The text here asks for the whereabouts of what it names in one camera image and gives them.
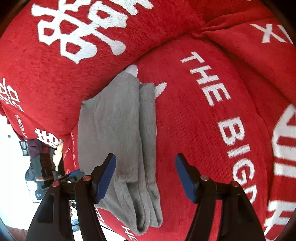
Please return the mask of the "grey fleece small garment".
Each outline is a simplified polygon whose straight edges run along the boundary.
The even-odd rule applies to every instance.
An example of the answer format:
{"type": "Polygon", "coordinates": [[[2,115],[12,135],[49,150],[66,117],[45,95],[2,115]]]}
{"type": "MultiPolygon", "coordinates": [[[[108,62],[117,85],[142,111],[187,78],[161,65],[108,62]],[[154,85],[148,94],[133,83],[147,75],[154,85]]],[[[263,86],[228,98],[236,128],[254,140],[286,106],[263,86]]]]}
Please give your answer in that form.
{"type": "Polygon", "coordinates": [[[154,85],[130,73],[118,74],[95,97],[82,102],[78,121],[78,161],[90,174],[110,153],[116,169],[98,204],[136,235],[163,223],[156,182],[154,85]]]}

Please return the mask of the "purple crumpled garment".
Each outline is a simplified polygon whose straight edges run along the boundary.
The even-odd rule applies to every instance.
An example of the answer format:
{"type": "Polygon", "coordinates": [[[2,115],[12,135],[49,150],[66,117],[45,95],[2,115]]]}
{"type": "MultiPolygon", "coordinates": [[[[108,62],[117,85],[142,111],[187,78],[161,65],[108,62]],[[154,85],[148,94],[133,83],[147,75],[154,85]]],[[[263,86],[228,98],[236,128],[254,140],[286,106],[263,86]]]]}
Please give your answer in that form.
{"type": "Polygon", "coordinates": [[[27,140],[28,152],[30,157],[34,158],[43,152],[42,142],[38,139],[27,140]]]}

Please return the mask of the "red blanket with white lettering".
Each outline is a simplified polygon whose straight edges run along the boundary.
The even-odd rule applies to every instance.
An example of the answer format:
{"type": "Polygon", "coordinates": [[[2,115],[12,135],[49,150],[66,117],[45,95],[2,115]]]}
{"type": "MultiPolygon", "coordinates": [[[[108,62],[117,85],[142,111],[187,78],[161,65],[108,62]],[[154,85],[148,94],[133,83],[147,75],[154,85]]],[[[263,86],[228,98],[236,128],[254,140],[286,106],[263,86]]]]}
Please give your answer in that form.
{"type": "Polygon", "coordinates": [[[266,240],[295,210],[295,35],[262,1],[27,1],[1,35],[1,115],[16,134],[64,145],[80,170],[82,102],[120,73],[154,85],[163,223],[127,240],[184,240],[195,205],[183,153],[216,182],[238,182],[266,240]]]}

